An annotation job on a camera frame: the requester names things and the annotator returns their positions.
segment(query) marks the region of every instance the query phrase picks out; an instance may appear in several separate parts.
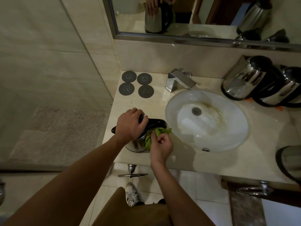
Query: sink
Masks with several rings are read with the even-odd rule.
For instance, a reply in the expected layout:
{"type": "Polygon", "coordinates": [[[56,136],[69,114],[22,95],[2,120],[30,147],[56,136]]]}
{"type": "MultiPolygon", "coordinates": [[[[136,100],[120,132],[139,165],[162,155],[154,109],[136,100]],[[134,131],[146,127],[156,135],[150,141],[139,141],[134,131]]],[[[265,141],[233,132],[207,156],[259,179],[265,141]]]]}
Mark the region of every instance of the sink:
{"type": "Polygon", "coordinates": [[[239,107],[207,91],[178,93],[168,102],[165,118],[182,142],[207,152],[236,148],[248,135],[248,122],[239,107]]]}

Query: green rag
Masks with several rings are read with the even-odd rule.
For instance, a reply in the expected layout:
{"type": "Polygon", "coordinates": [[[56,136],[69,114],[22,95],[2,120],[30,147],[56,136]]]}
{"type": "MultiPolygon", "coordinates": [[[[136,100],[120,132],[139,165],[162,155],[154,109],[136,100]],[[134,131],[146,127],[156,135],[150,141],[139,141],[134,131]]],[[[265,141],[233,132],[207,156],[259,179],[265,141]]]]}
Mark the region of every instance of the green rag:
{"type": "Polygon", "coordinates": [[[171,128],[166,129],[166,128],[152,128],[149,129],[145,135],[145,139],[144,139],[144,146],[146,149],[148,149],[149,151],[151,150],[151,132],[155,130],[156,136],[158,137],[160,134],[162,133],[171,133],[171,128]]]}

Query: person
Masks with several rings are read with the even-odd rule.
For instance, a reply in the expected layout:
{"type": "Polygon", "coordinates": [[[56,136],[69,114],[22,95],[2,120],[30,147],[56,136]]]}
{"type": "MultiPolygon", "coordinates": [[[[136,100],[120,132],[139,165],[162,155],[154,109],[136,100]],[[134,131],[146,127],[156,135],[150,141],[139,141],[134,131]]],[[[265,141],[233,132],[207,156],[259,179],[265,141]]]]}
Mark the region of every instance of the person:
{"type": "MultiPolygon", "coordinates": [[[[138,138],[146,127],[148,116],[145,115],[139,123],[141,114],[144,115],[143,111],[136,108],[123,113],[118,118],[114,136],[47,183],[4,225],[78,226],[115,157],[126,144],[138,138]]],[[[161,134],[157,138],[152,132],[151,142],[150,166],[164,200],[158,204],[144,205],[133,185],[127,186],[130,189],[127,194],[120,187],[92,225],[213,226],[213,222],[181,188],[166,166],[167,158],[173,151],[168,134],[161,134]]]]}
{"type": "MultiPolygon", "coordinates": [[[[161,3],[163,1],[172,5],[176,23],[189,24],[195,0],[160,0],[161,3]]],[[[146,0],[145,4],[149,15],[153,16],[158,12],[158,0],[146,0]]]]}

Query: hand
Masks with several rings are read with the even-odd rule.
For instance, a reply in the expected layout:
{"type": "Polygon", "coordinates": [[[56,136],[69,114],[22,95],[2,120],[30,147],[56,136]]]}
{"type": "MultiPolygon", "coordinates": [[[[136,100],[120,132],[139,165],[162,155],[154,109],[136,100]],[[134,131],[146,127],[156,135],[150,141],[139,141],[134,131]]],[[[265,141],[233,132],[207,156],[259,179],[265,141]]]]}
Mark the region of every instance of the hand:
{"type": "MultiPolygon", "coordinates": [[[[169,4],[174,4],[176,0],[166,0],[169,4]]],[[[159,6],[158,6],[158,0],[146,0],[145,2],[145,11],[150,15],[154,16],[158,13],[159,6]]]]}
{"type": "Polygon", "coordinates": [[[148,123],[148,116],[145,115],[139,124],[138,118],[141,114],[144,115],[141,109],[133,108],[127,110],[118,118],[115,136],[120,138],[124,144],[137,139],[145,129],[148,123]]]}
{"type": "Polygon", "coordinates": [[[166,160],[173,152],[173,143],[167,133],[162,133],[156,136],[155,131],[150,135],[150,166],[152,169],[157,165],[166,165],[166,160]]]}

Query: forearm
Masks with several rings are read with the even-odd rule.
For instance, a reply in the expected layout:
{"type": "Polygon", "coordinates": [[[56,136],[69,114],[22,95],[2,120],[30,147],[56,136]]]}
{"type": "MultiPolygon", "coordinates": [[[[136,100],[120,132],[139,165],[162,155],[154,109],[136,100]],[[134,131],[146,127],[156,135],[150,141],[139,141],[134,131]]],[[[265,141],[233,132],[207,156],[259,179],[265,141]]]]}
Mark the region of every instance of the forearm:
{"type": "Polygon", "coordinates": [[[152,166],[162,190],[169,214],[175,226],[203,225],[214,226],[209,217],[198,207],[175,180],[164,165],[152,166]]]}
{"type": "Polygon", "coordinates": [[[124,142],[113,136],[39,190],[5,225],[79,225],[124,142]]]}

